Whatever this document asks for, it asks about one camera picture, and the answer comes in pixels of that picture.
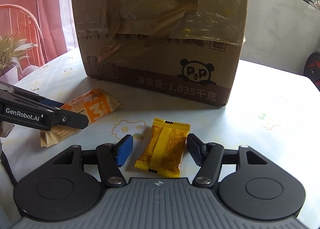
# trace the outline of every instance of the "yellow wrapper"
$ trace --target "yellow wrapper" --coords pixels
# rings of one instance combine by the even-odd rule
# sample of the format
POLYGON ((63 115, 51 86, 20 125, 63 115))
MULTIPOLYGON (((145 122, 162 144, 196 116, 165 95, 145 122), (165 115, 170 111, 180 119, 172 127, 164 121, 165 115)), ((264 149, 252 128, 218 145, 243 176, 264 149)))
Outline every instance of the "yellow wrapper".
MULTIPOLYGON (((86 115, 89 124, 101 119, 118 108, 120 103, 102 89, 95 88, 84 95, 64 104, 62 109, 86 115)), ((79 129, 57 125, 50 131, 40 131, 41 147, 50 147, 78 132, 79 129)))
POLYGON ((155 170, 168 177, 179 177, 181 157, 189 130, 190 124, 167 123, 155 118, 151 141, 134 166, 146 171, 155 170))

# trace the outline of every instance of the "panda face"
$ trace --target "panda face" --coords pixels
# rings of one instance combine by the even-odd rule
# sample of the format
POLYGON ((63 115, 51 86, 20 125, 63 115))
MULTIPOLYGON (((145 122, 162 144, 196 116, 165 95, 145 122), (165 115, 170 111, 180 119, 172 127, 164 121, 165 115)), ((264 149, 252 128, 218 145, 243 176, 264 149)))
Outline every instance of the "panda face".
POLYGON ((182 74, 192 82, 201 82, 203 80, 210 80, 211 72, 214 70, 212 64, 204 64, 199 61, 181 60, 182 74))

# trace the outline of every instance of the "cardboard box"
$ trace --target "cardboard box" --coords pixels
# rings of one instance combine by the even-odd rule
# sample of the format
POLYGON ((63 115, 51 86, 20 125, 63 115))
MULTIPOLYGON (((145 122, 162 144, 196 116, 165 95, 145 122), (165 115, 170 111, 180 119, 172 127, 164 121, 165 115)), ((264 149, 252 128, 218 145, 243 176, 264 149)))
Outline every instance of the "cardboard box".
POLYGON ((247 0, 72 0, 88 76, 226 105, 247 0))

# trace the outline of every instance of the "floral tablecloth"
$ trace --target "floral tablecloth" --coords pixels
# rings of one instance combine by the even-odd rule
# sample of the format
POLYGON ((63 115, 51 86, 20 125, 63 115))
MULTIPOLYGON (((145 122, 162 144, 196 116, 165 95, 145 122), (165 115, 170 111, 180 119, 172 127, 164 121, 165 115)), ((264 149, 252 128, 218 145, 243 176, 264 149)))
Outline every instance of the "floral tablecloth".
MULTIPOLYGON (((80 51, 74 49, 34 71, 17 86, 63 103, 101 87, 121 102, 115 112, 50 148, 40 147, 38 130, 15 127, 2 142, 18 180, 70 145, 94 149, 103 143, 116 143, 125 134, 135 136, 132 154, 121 168, 124 177, 159 177, 134 167, 150 141, 152 121, 157 117, 190 123, 190 132, 203 142, 217 142, 229 149, 247 144, 264 154, 302 182, 307 197, 298 218, 311 229, 320 226, 320 93, 306 77, 240 61, 229 102, 217 108, 87 77, 80 51)), ((180 169, 180 176, 192 181, 199 167, 185 152, 180 169)), ((223 166, 220 178, 234 170, 234 166, 223 166)), ((86 167, 86 171, 99 177, 94 166, 86 167)), ((19 214, 1 165, 0 189, 0 204, 14 222, 19 214)))

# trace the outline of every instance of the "yellow snack packet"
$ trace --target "yellow snack packet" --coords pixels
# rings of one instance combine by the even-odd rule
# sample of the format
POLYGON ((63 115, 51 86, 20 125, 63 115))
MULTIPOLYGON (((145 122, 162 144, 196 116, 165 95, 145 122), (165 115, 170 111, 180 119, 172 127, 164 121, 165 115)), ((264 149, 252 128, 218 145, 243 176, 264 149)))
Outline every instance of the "yellow snack packet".
MULTIPOLYGON (((86 115, 89 124, 96 122, 118 108, 120 103, 106 91, 95 88, 84 95, 64 104, 62 109, 86 115)), ((40 131, 41 147, 50 147, 78 132, 79 129, 57 125, 50 131, 40 131)))
POLYGON ((179 177, 181 157, 189 130, 190 124, 155 118, 151 141, 134 166, 168 177, 179 177))

